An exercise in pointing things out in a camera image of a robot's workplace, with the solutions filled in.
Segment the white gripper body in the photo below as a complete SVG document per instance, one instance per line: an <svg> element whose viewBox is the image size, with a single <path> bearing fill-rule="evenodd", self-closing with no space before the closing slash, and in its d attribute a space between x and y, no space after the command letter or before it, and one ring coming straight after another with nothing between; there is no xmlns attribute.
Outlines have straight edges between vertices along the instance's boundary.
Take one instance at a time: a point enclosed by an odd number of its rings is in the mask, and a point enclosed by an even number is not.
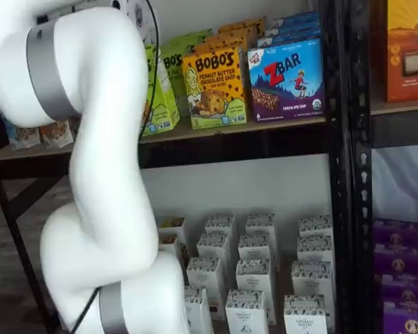
<svg viewBox="0 0 418 334"><path fill-rule="evenodd" d="M144 0L111 0L108 1L113 8L120 10L137 28L142 40L152 40L154 29L153 16L147 1Z"/></svg>

